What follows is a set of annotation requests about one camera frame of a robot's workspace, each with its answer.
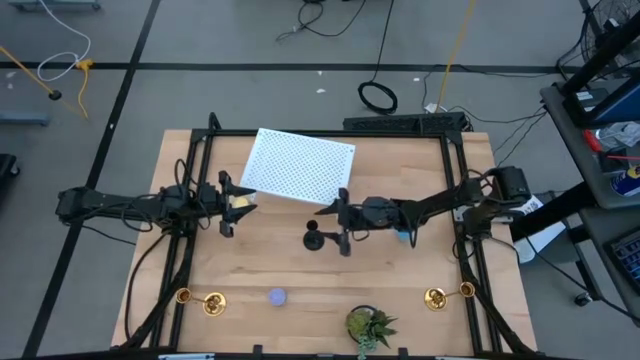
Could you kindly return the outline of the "grey floor bar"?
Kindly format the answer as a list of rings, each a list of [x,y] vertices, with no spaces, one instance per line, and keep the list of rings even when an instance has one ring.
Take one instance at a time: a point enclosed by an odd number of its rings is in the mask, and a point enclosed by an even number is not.
[[[44,113],[0,111],[0,124],[39,125],[46,127],[50,118]]]

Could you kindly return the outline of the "gold candlestick holder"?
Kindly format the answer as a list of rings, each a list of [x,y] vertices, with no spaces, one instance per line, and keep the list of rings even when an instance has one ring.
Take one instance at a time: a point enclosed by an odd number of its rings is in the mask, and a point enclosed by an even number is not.
[[[431,311],[442,311],[448,306],[451,296],[461,295],[464,298],[474,297],[476,288],[471,282],[462,282],[453,292],[445,292],[441,288],[428,288],[424,294],[424,304]]]
[[[180,288],[175,293],[175,301],[178,304],[190,302],[199,303],[203,312],[210,317],[217,317],[224,313],[227,308],[226,297],[220,292],[212,292],[204,298],[196,297],[188,288]]]

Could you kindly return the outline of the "grey cart base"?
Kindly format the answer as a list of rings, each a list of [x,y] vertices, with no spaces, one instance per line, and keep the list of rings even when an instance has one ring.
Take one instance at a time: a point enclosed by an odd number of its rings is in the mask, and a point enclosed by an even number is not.
[[[102,4],[99,0],[6,0],[7,4],[18,11],[34,12],[48,8],[91,8],[99,11]]]

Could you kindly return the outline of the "black power strip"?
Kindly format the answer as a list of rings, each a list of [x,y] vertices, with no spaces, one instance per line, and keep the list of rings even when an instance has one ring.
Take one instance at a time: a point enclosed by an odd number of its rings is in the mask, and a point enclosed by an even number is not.
[[[444,132],[464,131],[469,121],[462,112],[352,117],[343,120],[344,130]]]

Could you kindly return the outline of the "black candlestick holder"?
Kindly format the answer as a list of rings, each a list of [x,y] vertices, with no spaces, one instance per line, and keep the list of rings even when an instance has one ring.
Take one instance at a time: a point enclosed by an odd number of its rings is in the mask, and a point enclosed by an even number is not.
[[[306,223],[306,229],[303,245],[310,251],[320,250],[325,244],[325,237],[318,230],[318,223],[315,220],[309,220]]]

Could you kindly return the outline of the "red screwdriver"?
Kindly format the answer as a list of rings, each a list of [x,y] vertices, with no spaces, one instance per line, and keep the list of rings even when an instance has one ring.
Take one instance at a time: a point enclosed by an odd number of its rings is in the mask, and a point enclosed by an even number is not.
[[[599,154],[604,154],[603,147],[596,139],[596,137],[589,131],[582,131],[583,137],[589,148]],[[640,156],[628,156],[628,155],[606,155],[606,158],[609,159],[619,159],[619,160],[640,160]]]

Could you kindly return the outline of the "blue yellow spray can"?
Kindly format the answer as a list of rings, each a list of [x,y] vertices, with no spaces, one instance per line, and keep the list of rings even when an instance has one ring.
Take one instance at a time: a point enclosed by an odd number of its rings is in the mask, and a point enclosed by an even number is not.
[[[616,194],[624,197],[640,193],[640,164],[614,176],[610,181],[610,186]]]

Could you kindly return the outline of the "grey side cart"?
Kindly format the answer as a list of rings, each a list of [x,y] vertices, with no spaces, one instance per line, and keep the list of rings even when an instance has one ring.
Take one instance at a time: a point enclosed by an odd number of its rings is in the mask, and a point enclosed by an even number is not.
[[[600,170],[595,154],[587,145],[582,130],[577,127],[564,107],[563,84],[556,83],[540,90],[542,103],[563,139],[583,181],[546,203],[542,208],[515,221],[511,234],[516,240],[533,235],[548,226],[577,214],[582,225],[568,231],[575,244],[589,240],[603,261],[625,306],[623,314],[640,328],[640,289],[623,273],[614,261],[612,247],[626,240],[640,248],[640,199],[624,198],[614,193],[609,178]]]

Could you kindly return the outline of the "black keyboard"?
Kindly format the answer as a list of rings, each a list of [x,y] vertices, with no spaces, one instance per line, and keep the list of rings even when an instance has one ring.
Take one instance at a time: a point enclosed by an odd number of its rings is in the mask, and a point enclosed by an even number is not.
[[[640,229],[608,241],[604,249],[626,283],[640,296]]]

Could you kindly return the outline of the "yellow rod with black foot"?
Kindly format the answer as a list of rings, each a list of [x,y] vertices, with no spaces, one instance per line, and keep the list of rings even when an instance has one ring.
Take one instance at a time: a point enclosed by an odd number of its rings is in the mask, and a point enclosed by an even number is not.
[[[15,58],[8,50],[4,47],[0,46],[0,53],[2,53],[5,57],[7,57],[14,65],[16,65],[20,70],[22,70],[31,80],[37,83],[42,89],[47,92],[48,98],[52,101],[57,101],[62,97],[62,94],[58,90],[54,90],[46,85],[42,80],[40,80],[36,75],[34,75],[27,67],[24,66],[22,62],[20,62],[17,58]]]

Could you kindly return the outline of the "white perforated metal shelf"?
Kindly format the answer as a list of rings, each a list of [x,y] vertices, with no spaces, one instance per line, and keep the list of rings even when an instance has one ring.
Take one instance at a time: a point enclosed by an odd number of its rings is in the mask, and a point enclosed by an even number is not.
[[[329,205],[350,180],[352,144],[266,128],[258,130],[241,185],[260,193]]]

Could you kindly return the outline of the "succulent plant in black pot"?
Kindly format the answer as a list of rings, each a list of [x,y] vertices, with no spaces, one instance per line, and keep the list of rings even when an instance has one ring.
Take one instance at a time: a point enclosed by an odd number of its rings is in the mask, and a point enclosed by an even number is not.
[[[388,337],[397,334],[390,324],[396,320],[396,317],[370,305],[359,305],[346,315],[345,327],[349,337],[357,343],[358,360],[366,360],[379,344],[390,347]]]

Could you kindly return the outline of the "white paper sheet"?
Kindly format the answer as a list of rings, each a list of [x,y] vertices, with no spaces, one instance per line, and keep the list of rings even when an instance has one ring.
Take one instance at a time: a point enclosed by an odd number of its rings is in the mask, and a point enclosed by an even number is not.
[[[554,198],[555,193],[551,191],[534,194],[527,203],[514,208],[514,211],[518,215],[528,215],[535,210],[539,210]],[[536,257],[537,252],[541,252],[566,229],[567,227],[565,223],[563,221],[559,221],[538,233],[530,235],[528,240],[516,240],[515,236],[512,236],[513,246],[517,252],[518,263],[522,265],[532,261]]]

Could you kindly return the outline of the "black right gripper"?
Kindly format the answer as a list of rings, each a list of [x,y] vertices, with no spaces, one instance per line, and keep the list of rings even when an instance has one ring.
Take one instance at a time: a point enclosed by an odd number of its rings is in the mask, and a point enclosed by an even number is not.
[[[349,212],[348,229],[351,231],[384,230],[395,227],[400,223],[400,211],[397,205],[382,197],[367,197],[362,204],[352,204],[349,207],[349,191],[346,188],[338,190],[338,197],[328,206],[315,212],[315,215],[347,216]],[[339,247],[341,256],[351,255],[351,245],[347,232],[321,232],[321,236],[333,240]]]

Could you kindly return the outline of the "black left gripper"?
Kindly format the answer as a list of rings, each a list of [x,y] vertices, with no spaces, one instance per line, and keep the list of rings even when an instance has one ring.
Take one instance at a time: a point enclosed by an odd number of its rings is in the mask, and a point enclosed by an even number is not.
[[[235,185],[231,176],[224,170],[218,173],[218,182],[221,185],[222,192],[209,182],[199,184],[196,187],[196,210],[202,218],[221,216],[219,222],[220,234],[226,238],[233,238],[233,225],[255,210],[257,205],[249,204],[239,208],[228,207],[224,210],[224,195],[242,197],[254,194],[256,190]]]

